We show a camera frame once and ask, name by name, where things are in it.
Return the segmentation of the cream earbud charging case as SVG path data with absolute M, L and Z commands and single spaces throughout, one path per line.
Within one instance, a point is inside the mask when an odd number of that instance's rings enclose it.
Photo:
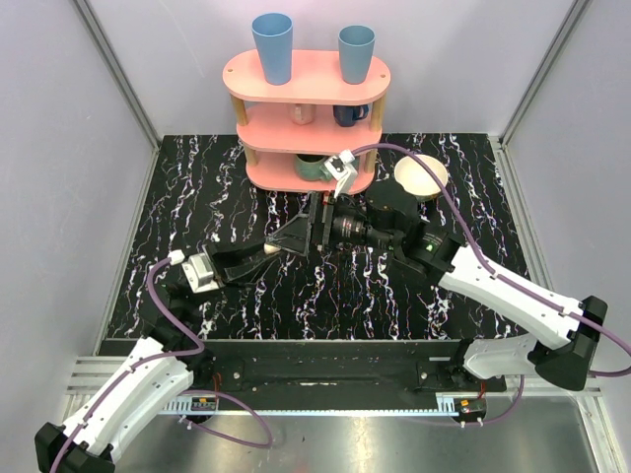
M 266 244 L 263 246 L 263 250 L 264 250 L 264 252 L 265 252 L 266 254 L 273 254 L 273 253 L 278 252 L 278 251 L 280 250 L 280 248 L 279 248 L 279 247 L 277 247 L 277 246 L 275 246 L 275 245 L 272 245 L 272 244 L 266 243 Z

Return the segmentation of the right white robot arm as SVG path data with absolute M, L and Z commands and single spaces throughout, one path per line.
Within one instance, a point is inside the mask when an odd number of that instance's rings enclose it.
M 493 262 L 462 237 L 422 221 L 417 199 L 392 179 L 372 183 L 365 199 L 360 208 L 313 193 L 308 212 L 268 236 L 265 252 L 308 254 L 343 243 L 381 249 L 390 253 L 391 268 L 475 300 L 526 330 L 515 338 L 462 342 L 447 368 L 456 389 L 532 373 L 566 390 L 584 389 L 605 301 L 563 297 Z

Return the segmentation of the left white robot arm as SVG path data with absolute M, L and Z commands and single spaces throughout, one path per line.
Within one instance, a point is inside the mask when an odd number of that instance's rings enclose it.
M 35 434 L 41 472 L 112 472 L 131 442 L 161 414 L 190 429 L 213 416 L 240 386 L 244 363 L 217 360 L 192 329 L 203 298 L 256 283 L 279 248 L 259 242 L 197 254 L 174 250 L 154 264 L 146 289 L 158 314 L 120 367 L 62 424 Z

